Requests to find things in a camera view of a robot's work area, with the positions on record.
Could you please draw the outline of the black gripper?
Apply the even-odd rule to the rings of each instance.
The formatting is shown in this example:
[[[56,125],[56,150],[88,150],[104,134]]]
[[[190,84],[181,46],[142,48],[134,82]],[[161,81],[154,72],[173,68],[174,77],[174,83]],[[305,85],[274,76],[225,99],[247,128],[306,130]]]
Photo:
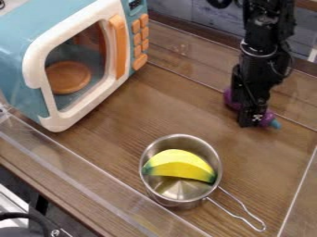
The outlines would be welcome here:
[[[270,91],[292,74],[293,58],[285,51],[270,56],[241,55],[231,71],[231,101],[239,104],[238,123],[258,127],[263,120]]]

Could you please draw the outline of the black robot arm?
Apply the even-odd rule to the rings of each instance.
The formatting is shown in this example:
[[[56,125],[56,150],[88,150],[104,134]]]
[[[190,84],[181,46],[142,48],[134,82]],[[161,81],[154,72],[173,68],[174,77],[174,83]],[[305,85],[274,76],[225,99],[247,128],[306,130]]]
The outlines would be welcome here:
[[[268,109],[270,90],[292,74],[292,49],[288,39],[294,33],[294,0],[243,0],[245,36],[239,63],[231,72],[226,102],[238,110],[245,127],[278,127]]]

